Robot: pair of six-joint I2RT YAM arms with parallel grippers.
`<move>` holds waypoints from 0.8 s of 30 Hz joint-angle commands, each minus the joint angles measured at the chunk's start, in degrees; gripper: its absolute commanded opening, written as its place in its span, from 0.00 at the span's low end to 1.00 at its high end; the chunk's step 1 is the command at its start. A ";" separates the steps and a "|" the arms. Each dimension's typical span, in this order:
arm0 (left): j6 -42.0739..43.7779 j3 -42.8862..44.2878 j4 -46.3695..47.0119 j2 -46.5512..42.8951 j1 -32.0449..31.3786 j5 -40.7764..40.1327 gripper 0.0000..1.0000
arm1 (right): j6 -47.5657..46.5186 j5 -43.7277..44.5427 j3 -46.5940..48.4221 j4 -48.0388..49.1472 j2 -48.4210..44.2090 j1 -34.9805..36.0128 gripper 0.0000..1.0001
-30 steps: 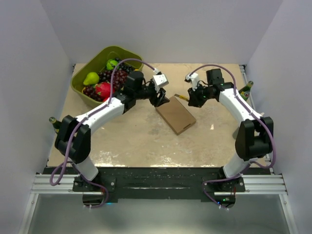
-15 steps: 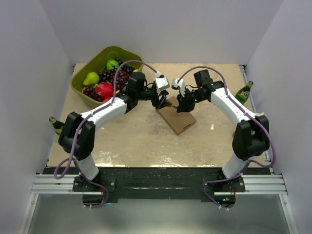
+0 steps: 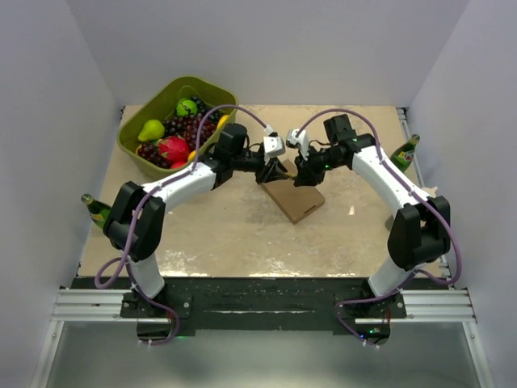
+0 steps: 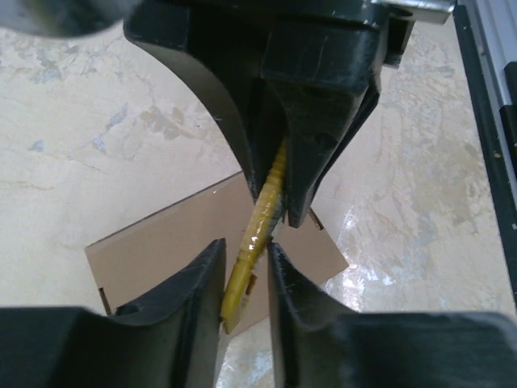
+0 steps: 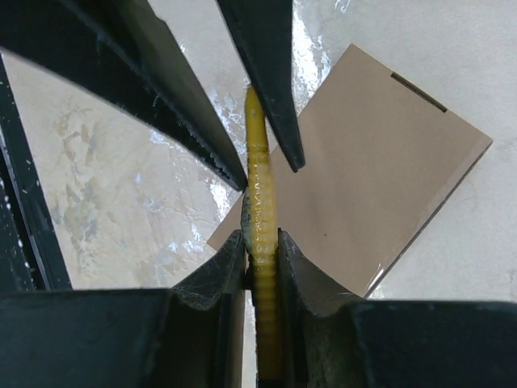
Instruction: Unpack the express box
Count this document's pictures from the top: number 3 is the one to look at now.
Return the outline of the brown cardboard express box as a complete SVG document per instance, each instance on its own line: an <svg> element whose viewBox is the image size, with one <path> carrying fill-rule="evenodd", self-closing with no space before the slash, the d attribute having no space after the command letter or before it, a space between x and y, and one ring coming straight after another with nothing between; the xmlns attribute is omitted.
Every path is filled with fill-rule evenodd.
<svg viewBox="0 0 517 388"><path fill-rule="evenodd" d="M315 187L295 187L292 180L261 183L260 187L293 225L306 219L326 202Z"/></svg>

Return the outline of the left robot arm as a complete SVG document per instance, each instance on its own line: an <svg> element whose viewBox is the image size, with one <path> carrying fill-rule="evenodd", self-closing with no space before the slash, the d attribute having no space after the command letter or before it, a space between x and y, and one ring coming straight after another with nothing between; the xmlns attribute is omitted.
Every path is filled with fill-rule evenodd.
<svg viewBox="0 0 517 388"><path fill-rule="evenodd" d="M235 171L254 173L257 183L287 178L278 159L285 152L284 140L267 126L259 148L251 151L245 147L246 137L244 126L228 124L191 167L146 185L127 182L120 188L103 233L122 251L121 262L128 265L142 292L138 306L149 317L158 317L167 308L167 297L161 293L165 281L155 255L166 213L220 187Z"/></svg>

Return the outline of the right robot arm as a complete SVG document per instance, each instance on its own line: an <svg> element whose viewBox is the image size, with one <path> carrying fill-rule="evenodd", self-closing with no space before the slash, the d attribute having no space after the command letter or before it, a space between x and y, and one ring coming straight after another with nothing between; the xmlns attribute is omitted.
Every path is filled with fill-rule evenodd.
<svg viewBox="0 0 517 388"><path fill-rule="evenodd" d="M363 178L387 204L393 224L387 241L388 258L368 278L369 292L360 297L360 309L371 318L389 307L386 295L396 291L426 264L451 248L450 204L432 197L398 170L380 147L375 131L357 134L343 110L324 122L327 145L315 149L305 128L288 132L288 147L298 151L296 186L317 186L326 172L347 167Z"/></svg>

